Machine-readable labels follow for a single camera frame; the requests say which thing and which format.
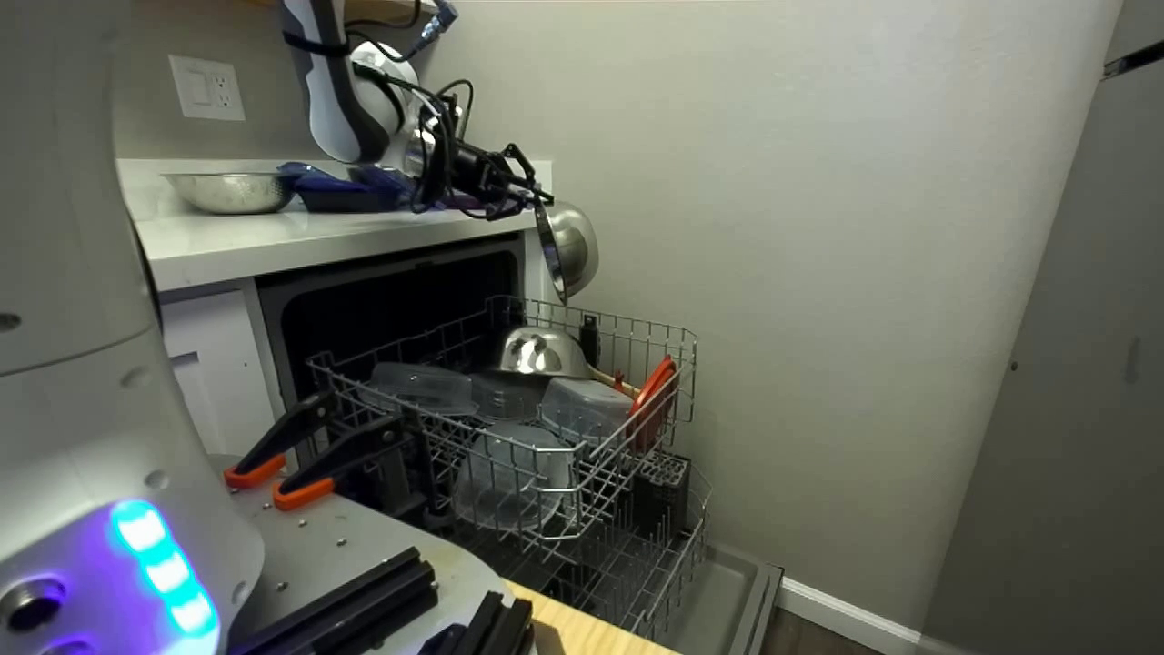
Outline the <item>robot base with light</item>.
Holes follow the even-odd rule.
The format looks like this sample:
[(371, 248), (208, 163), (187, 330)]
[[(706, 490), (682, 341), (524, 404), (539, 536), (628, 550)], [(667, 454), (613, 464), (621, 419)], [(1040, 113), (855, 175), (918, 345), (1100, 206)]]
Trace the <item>robot base with light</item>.
[(365, 655), (420, 655), (524, 602), (471, 550), (330, 500), (225, 487), (187, 411), (112, 158), (129, 0), (0, 4), (3, 655), (225, 655), (414, 545), (437, 604)]

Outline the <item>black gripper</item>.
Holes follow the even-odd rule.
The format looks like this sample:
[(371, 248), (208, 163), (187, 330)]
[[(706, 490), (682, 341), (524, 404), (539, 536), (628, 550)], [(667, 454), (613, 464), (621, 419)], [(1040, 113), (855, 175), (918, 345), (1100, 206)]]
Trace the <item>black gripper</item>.
[(425, 169), (425, 200), (471, 220), (513, 220), (539, 203), (533, 160), (517, 145), (441, 145)]

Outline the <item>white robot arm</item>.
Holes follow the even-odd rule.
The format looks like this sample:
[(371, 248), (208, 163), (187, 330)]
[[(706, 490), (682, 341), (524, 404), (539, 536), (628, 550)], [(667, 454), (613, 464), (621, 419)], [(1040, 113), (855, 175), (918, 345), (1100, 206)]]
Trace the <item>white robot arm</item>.
[(430, 92), (420, 81), (414, 58), (460, 23), (455, 4), (414, 0), (425, 27), (409, 51), (348, 23), (347, 4), (277, 0), (316, 151), (357, 169), (394, 160), (420, 212), (455, 206), (485, 223), (547, 212), (555, 192), (519, 145), (479, 151), (461, 137), (471, 105), (455, 92), (471, 84)]

